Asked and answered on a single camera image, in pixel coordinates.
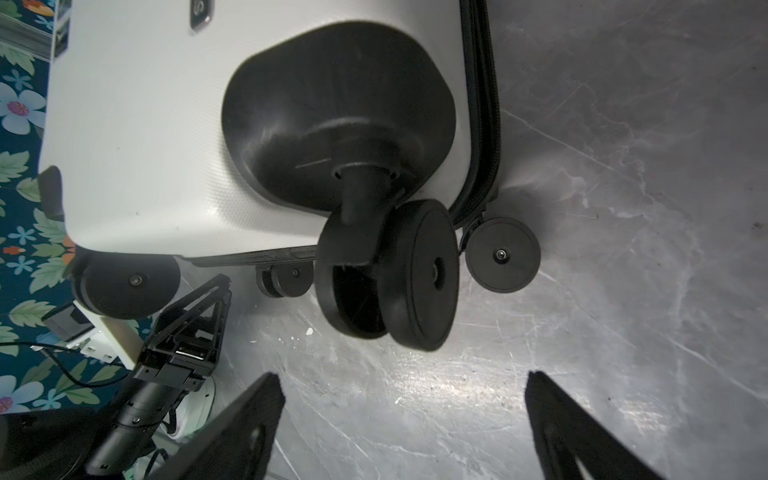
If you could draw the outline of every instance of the black wheel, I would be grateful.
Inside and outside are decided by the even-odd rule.
[[[93,252],[73,278],[75,298],[94,313],[139,319],[160,311],[179,288],[178,263],[167,255]]]
[[[283,298],[283,295],[277,291],[272,282],[272,270],[256,270],[256,284],[259,291],[269,298]]]
[[[445,342],[458,302],[458,249],[440,202],[408,202],[389,215],[376,282],[396,342],[427,351]]]
[[[272,284],[281,296],[302,296],[315,280],[312,262],[276,265],[271,272]]]
[[[315,262],[317,303],[333,328],[363,339],[386,334],[379,310],[376,284],[352,266],[329,266]]]
[[[531,229],[511,218],[492,218],[469,236],[467,267],[487,290],[517,292],[536,276],[541,248]]]

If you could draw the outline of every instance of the white flower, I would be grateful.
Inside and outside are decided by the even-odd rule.
[[[39,111],[44,106],[45,98],[39,93],[24,90],[16,95],[10,85],[0,83],[0,117],[5,117],[2,127],[12,134],[28,134],[29,122],[45,127],[45,112]]]
[[[61,402],[57,402],[57,400],[63,399],[65,395],[67,394],[59,393],[58,395],[56,395],[56,389],[50,389],[48,390],[47,399],[37,399],[34,402],[32,402],[32,406],[42,407],[40,410],[60,409]]]
[[[0,415],[29,412],[29,407],[22,403],[30,402],[42,394],[43,384],[40,382],[26,383],[16,389],[16,377],[0,376]]]

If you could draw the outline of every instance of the gray marble floor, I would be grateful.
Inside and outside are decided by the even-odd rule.
[[[525,290],[462,265],[448,342],[341,336],[247,268],[220,411],[267,370],[285,478],[541,478],[523,405],[542,369],[667,478],[768,467],[768,3],[490,0],[503,108],[497,214],[541,241]]]

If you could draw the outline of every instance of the white suitcase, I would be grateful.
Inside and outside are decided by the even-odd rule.
[[[484,0],[60,10],[40,185],[88,308],[159,310],[170,256],[250,264],[272,296],[314,281],[345,333],[435,349],[462,250],[490,290],[535,275],[527,227],[481,223],[500,144]]]

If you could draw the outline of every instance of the cable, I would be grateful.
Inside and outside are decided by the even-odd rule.
[[[61,362],[59,362],[59,360],[48,351],[48,349],[53,349],[53,350],[61,350],[62,352],[68,352],[68,353],[80,353],[80,350],[68,349],[63,346],[48,345],[47,343],[38,343],[38,342],[2,342],[0,343],[0,346],[41,346],[43,347],[43,350],[41,350],[41,352],[43,352],[43,355],[51,359],[54,365],[56,365],[61,370],[61,372],[64,373],[64,376],[66,376],[72,383],[74,383],[77,386],[97,389],[102,386],[114,385],[115,383],[120,382],[121,380],[124,380],[128,377],[128,374],[126,373],[119,379],[110,380],[109,382],[84,383],[77,380],[75,377],[73,377],[72,374],[61,364]]]
[[[38,342],[3,342],[0,346],[42,346],[48,349],[61,350],[62,352],[80,353],[77,349],[68,349],[65,346],[51,345],[50,343],[38,343]]]
[[[152,467],[154,467],[154,463],[157,461],[158,455],[161,455],[165,462],[168,461],[168,452],[166,452],[165,449],[155,450],[152,454],[152,457],[149,459],[149,463],[147,463],[147,469],[144,470],[144,478],[149,478],[149,474],[152,472]]]
[[[176,407],[171,407],[168,411],[168,419],[169,422],[163,421],[163,425],[165,425],[165,432],[168,435],[173,435],[176,433],[177,428],[177,421],[176,421]]]
[[[72,374],[61,364],[61,362],[59,362],[58,359],[55,356],[53,356],[52,353],[50,353],[48,351],[48,349],[43,349],[42,352],[43,352],[43,355],[45,355],[49,359],[51,359],[51,361],[61,370],[62,373],[64,373],[64,376],[67,377],[70,382],[74,383],[77,386],[84,386],[84,387],[89,387],[89,388],[92,388],[92,389],[97,389],[97,388],[102,387],[102,386],[114,385],[115,383],[120,382],[120,381],[124,380],[126,377],[128,377],[128,374],[126,373],[125,375],[123,375],[119,379],[110,380],[109,382],[103,382],[103,383],[84,383],[84,382],[81,382],[80,380],[76,379],[75,377],[73,377]]]

